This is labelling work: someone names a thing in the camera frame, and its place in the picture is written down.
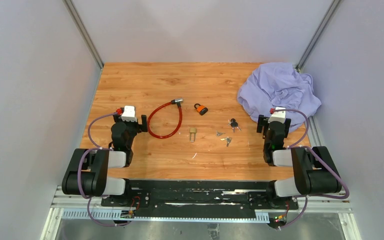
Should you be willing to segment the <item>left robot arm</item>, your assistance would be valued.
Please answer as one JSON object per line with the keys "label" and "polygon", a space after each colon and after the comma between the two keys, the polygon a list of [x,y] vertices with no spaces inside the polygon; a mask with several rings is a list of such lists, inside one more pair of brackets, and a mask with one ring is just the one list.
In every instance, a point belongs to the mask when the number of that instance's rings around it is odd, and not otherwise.
{"label": "left robot arm", "polygon": [[93,120],[113,117],[111,142],[107,148],[97,145],[94,148],[74,150],[67,170],[62,179],[62,191],[66,195],[80,195],[85,199],[92,197],[114,196],[120,206],[129,206],[133,193],[127,178],[108,176],[109,169],[127,168],[133,159],[133,141],[137,134],[147,132],[147,116],[141,115],[141,123],[129,121],[114,112]]}

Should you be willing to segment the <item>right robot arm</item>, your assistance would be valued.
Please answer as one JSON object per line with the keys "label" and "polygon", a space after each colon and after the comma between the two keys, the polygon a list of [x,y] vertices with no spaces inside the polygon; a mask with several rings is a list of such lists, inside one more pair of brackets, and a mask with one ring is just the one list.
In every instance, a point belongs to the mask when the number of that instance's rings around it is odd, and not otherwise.
{"label": "right robot arm", "polygon": [[272,180],[266,188],[266,203],[274,209],[294,196],[338,193],[343,185],[329,150],[325,146],[284,147],[289,118],[258,116],[257,132],[262,133],[263,159],[273,167],[291,167],[293,177]]}

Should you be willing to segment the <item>black head key bunch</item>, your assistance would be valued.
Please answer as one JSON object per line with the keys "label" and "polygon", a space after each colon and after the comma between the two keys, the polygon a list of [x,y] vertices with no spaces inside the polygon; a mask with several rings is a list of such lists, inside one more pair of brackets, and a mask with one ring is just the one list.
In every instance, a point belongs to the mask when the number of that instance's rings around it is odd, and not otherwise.
{"label": "black head key bunch", "polygon": [[235,133],[236,130],[241,131],[241,128],[239,127],[239,124],[235,118],[231,118],[228,121],[228,125],[231,127],[233,133]]}

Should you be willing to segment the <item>orange black padlock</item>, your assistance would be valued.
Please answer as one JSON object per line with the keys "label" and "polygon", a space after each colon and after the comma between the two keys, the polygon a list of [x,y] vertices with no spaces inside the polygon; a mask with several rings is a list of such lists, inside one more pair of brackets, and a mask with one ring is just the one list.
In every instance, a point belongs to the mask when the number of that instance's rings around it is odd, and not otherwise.
{"label": "orange black padlock", "polygon": [[194,108],[195,110],[201,115],[203,116],[204,114],[206,114],[208,112],[208,108],[204,105],[201,105],[199,103],[195,103],[194,104]]}

